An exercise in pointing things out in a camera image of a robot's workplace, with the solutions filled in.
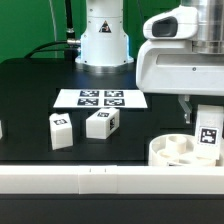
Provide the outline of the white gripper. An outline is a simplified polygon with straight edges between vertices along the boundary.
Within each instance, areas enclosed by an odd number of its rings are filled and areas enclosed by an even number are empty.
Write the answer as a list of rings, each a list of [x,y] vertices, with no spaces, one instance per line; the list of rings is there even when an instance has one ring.
[[[191,123],[189,95],[224,96],[224,55],[193,53],[190,41],[150,41],[140,48],[136,85],[145,93],[178,94]]]

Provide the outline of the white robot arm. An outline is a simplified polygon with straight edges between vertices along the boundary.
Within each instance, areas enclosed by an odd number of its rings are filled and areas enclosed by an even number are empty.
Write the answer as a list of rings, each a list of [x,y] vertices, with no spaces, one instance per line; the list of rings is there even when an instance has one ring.
[[[181,0],[148,19],[145,43],[129,56],[123,0],[86,0],[80,68],[108,73],[136,64],[136,85],[145,93],[177,94],[190,118],[191,95],[224,96],[224,0]]]

